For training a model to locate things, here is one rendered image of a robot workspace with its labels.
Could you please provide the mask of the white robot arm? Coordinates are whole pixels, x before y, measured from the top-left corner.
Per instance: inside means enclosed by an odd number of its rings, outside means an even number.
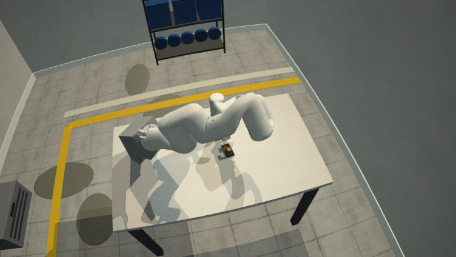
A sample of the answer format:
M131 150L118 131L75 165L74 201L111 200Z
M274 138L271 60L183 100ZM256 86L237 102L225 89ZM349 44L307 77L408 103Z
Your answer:
M211 117L199 104L188 104L163 116L158 125L150 124L142 130L138 129L137 132L142 133L138 136L142 146L149 151L166 149L181 154L190 153L197 142L205 144L217 139L230 139L241 118L253 141L263 141L273 133L273 116L261 95L247 93L224 102L222 94L214 93L209 103Z

